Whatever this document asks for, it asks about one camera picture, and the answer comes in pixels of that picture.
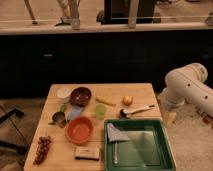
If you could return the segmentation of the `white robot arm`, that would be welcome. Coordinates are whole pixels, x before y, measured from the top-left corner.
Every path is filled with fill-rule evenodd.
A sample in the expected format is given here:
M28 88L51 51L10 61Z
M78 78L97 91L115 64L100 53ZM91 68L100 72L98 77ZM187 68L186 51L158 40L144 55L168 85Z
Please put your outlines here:
M167 109L189 101L213 117L213 88L204 84L207 77L208 71L200 63L171 70L165 76L166 87L158 98Z

